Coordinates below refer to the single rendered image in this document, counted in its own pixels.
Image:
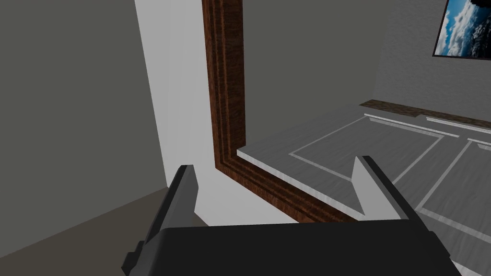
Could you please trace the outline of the sky and clouds wall picture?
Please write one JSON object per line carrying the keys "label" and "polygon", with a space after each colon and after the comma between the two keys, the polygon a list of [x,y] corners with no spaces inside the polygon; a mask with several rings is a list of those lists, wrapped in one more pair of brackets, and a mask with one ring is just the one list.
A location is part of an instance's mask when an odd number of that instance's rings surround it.
{"label": "sky and clouds wall picture", "polygon": [[491,60],[491,0],[447,0],[433,56]]}

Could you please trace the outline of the grey panelled door leaf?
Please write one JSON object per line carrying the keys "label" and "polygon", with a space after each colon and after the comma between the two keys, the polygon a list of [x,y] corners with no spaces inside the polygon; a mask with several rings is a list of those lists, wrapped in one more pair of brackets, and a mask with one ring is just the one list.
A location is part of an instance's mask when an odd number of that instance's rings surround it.
{"label": "grey panelled door leaf", "polygon": [[491,126],[354,105],[248,144],[244,160],[354,219],[368,155],[443,242],[463,276],[491,276]]}

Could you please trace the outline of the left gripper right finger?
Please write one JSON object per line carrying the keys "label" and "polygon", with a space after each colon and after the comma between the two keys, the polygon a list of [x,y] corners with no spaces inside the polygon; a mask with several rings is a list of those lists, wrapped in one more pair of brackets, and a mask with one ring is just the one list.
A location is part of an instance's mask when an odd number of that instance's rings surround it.
{"label": "left gripper right finger", "polygon": [[419,220],[417,213],[370,156],[355,157],[351,182],[366,220]]}

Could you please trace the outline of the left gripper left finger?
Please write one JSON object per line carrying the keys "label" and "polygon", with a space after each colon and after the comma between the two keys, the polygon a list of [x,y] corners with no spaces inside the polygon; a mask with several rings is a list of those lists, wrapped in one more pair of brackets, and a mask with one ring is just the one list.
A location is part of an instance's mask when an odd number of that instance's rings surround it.
{"label": "left gripper left finger", "polygon": [[193,224],[199,185],[193,165],[181,165],[157,211],[145,239],[147,244],[166,228],[190,227]]}

